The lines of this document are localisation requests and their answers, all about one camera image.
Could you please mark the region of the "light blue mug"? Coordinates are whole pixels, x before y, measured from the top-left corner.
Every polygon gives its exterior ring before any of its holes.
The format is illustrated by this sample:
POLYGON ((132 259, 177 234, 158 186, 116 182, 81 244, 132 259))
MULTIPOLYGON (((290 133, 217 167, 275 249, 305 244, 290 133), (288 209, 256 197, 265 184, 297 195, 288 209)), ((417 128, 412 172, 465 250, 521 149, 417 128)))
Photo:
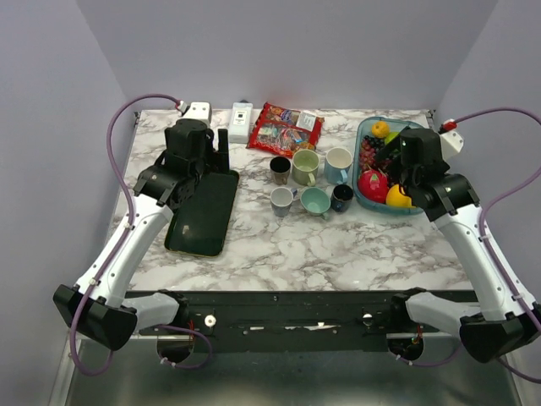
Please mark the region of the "light blue mug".
POLYGON ((345 184, 352 162, 352 154, 346 148, 331 148, 325 155, 325 180, 329 184, 345 184))

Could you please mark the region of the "brown striped mug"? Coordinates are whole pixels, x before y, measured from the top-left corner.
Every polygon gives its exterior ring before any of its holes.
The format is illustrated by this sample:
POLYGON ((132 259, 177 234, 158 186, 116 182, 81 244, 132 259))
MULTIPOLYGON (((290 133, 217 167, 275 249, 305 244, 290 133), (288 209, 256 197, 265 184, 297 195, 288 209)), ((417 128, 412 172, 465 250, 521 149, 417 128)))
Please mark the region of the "brown striped mug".
POLYGON ((292 164, 284 156, 276 156, 270 161, 271 180, 277 185, 286 185, 292 164))

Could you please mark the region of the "dark blue mug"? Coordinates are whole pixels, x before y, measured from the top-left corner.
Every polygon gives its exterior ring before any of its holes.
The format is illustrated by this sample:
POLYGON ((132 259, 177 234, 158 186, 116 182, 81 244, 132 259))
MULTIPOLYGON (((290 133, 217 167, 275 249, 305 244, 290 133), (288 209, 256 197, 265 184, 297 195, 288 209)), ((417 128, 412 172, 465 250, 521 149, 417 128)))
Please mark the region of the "dark blue mug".
POLYGON ((331 194, 331 208, 337 213, 348 210, 354 196, 353 189, 347 184, 338 184, 331 194))

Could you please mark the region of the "light green mug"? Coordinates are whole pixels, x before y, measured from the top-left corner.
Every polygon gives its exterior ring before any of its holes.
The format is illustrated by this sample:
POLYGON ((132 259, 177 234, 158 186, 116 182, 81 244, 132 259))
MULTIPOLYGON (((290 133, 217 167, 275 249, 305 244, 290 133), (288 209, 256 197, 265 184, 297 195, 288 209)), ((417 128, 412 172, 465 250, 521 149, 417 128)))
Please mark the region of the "light green mug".
POLYGON ((310 149, 298 150, 292 157, 292 178, 300 185, 313 187, 316 184, 320 158, 310 149))

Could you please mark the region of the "grey blue mug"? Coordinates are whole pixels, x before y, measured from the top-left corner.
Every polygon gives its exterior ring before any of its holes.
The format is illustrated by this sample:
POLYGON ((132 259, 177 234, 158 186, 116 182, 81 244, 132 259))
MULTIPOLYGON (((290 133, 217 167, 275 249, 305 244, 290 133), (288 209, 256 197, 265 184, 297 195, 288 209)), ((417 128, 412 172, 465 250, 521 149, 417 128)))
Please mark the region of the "grey blue mug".
POLYGON ((270 193, 270 204, 274 215, 276 217, 285 217, 289 213, 297 194, 297 189, 288 187, 281 186, 273 189, 270 193))

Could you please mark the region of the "green teal mug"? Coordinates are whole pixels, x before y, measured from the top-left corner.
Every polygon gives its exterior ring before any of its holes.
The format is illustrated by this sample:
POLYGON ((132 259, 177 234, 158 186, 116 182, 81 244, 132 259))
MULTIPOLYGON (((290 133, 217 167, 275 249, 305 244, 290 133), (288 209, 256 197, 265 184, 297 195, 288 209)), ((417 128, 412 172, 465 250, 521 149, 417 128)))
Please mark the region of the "green teal mug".
POLYGON ((323 189, 306 188, 300 196, 300 202, 311 216, 322 217, 324 220, 330 218, 331 199, 323 189))

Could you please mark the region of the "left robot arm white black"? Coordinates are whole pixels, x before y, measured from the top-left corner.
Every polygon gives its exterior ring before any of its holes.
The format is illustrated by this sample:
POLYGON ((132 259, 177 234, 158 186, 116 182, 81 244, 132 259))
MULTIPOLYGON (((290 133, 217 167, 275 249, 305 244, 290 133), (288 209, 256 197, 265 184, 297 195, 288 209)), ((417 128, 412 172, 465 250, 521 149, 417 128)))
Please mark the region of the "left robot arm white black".
POLYGON ((90 269, 73 286, 53 295, 64 322, 111 351, 132 334, 160 325, 170 334, 187 325, 187 313, 174 294, 125 298, 139 263, 157 234, 213 173, 229 168, 226 129, 212 131, 202 121, 181 118, 164 131, 166 148, 137 177, 128 212, 90 269))

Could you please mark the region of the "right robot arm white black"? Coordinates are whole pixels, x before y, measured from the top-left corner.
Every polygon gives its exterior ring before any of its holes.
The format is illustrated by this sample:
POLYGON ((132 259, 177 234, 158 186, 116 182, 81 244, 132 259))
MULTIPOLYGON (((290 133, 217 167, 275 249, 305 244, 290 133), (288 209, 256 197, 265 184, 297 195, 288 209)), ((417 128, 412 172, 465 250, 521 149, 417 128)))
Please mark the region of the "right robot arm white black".
POLYGON ((391 301, 390 324, 405 332, 417 324, 460 339, 478 362, 487 363, 534 341, 540 334, 540 305, 524 287, 491 238, 472 185, 451 174, 446 158, 458 154, 462 137, 454 130, 406 127, 376 156, 393 155, 391 174, 405 195, 445 236, 461 262, 477 304, 442 299, 412 288, 391 301))

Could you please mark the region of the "green lime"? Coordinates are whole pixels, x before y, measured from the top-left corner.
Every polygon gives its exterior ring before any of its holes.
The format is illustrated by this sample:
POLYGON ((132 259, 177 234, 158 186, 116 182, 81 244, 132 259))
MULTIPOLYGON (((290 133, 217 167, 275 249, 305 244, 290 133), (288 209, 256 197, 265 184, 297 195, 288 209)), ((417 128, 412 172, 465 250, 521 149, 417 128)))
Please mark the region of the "green lime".
POLYGON ((390 132, 384 139, 385 145, 390 144, 398 135, 398 132, 390 132))

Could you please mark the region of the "orange fruit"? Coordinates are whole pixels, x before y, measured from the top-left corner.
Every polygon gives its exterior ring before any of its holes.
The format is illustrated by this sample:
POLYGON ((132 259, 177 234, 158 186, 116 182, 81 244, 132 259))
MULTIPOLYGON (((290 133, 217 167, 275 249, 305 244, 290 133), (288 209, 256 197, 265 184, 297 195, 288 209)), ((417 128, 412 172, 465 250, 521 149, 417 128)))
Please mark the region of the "orange fruit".
POLYGON ((371 127, 371 134, 377 139, 385 139, 390 133, 390 128, 387 122, 378 121, 371 127))

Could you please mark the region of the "white power strip box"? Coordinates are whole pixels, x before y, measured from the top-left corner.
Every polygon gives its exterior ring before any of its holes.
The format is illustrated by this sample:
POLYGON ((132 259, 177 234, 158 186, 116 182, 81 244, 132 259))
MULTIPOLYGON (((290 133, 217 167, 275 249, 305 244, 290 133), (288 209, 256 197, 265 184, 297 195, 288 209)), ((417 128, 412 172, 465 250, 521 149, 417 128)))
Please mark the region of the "white power strip box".
POLYGON ((247 101, 235 102, 232 105, 228 124, 228 139, 233 144, 247 144, 250 135, 253 104, 247 101))

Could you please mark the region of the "purple grapes in bowl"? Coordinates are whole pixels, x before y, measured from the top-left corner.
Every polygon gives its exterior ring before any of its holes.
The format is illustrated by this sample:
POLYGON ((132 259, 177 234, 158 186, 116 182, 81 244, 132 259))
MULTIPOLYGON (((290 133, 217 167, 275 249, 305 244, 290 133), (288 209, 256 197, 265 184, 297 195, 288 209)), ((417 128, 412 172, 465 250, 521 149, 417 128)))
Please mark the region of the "purple grapes in bowl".
POLYGON ((391 163, 390 159, 377 162, 375 155, 385 146, 383 138, 377 138, 371 135, 365 135, 362 139, 359 152, 359 167, 361 172, 376 170, 387 174, 387 168, 391 163))

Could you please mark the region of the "red dragon fruit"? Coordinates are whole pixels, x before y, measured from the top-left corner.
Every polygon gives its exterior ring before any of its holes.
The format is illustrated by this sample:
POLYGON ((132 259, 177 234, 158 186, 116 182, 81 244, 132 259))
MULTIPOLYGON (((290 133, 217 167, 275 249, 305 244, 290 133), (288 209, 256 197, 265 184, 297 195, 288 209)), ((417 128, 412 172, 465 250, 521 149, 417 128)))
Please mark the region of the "red dragon fruit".
POLYGON ((388 179, 384 173, 374 169, 362 172, 358 179, 358 190, 367 199, 385 204, 388 194, 388 179))

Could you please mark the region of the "yellow lemon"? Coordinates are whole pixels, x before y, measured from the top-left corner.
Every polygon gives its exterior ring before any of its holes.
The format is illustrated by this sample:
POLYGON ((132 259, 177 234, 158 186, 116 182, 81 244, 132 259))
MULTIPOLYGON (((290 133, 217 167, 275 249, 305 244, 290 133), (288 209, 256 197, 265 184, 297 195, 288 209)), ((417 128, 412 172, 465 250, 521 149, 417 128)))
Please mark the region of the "yellow lemon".
POLYGON ((385 203, 388 206, 399 207, 399 208, 414 208, 412 199, 405 195, 399 184, 394 184, 391 186, 387 192, 385 203))

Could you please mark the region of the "teal plastic fruit bowl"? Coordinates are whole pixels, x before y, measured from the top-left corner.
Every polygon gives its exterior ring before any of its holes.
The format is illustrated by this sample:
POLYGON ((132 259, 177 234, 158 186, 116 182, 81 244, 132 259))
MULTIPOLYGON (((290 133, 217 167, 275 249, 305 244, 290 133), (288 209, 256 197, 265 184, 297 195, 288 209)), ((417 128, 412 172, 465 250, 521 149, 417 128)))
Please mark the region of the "teal plastic fruit bowl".
POLYGON ((404 207, 388 206, 387 204, 382 204, 382 203, 369 200, 358 189, 358 179, 361 175, 360 154, 361 154, 362 141, 364 140, 365 136, 368 136, 368 137, 372 136, 372 125, 379 121, 383 121, 387 123, 390 130, 398 131, 398 132, 400 132, 406 127, 409 127, 412 129, 421 129, 425 127, 425 125, 422 125, 413 121, 404 121, 400 119, 384 118, 384 117, 379 117, 379 116, 374 116, 374 117, 366 118, 365 120, 363 120, 358 126, 357 136, 356 136, 356 145, 355 145, 356 155, 355 155, 355 160, 353 164, 352 180, 351 180, 353 193, 359 205, 371 211, 375 211, 375 212, 385 214, 385 215, 390 215, 390 216, 415 216, 415 215, 423 214, 424 212, 419 208, 415 208, 415 207, 404 208, 404 207))

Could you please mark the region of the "red snack bag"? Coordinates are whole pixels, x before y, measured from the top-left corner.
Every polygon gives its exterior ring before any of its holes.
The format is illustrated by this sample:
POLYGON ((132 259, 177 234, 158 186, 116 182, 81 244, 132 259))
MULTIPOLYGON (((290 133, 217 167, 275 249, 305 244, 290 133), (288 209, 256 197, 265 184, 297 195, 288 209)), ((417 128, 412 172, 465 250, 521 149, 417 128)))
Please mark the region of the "red snack bag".
POLYGON ((247 147, 292 158, 298 150, 315 150, 325 119, 310 112, 266 102, 257 117, 247 147))

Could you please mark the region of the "dark green tray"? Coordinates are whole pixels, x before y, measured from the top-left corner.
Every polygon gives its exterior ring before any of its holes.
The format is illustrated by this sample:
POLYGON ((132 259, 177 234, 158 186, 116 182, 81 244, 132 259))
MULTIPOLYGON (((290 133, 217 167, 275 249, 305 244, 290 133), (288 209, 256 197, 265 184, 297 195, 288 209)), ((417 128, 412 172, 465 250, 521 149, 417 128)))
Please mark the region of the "dark green tray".
POLYGON ((164 246, 171 252, 216 257, 223 249, 239 174, 209 173, 174 215, 164 246))

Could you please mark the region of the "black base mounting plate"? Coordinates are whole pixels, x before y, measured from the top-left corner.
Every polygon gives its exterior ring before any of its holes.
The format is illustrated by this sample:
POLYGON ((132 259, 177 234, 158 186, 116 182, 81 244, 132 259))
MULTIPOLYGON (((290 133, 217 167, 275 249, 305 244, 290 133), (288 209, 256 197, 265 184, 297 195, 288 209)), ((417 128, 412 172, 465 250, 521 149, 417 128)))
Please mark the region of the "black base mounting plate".
POLYGON ((205 334, 217 353, 363 350, 434 328, 391 317, 393 291, 209 291, 181 294, 180 327, 205 334))

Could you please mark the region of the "aluminium rail frame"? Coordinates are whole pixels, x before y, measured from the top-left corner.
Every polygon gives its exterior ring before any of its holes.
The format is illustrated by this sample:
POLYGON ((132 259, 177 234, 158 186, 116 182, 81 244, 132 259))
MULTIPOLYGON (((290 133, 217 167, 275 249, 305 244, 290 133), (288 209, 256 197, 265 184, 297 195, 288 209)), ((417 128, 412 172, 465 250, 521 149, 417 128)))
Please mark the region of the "aluminium rail frame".
POLYGON ((503 367, 460 354, 438 368, 387 353, 218 354, 198 370, 162 365, 153 337, 136 338, 101 376, 64 355, 53 405, 524 405, 503 367))

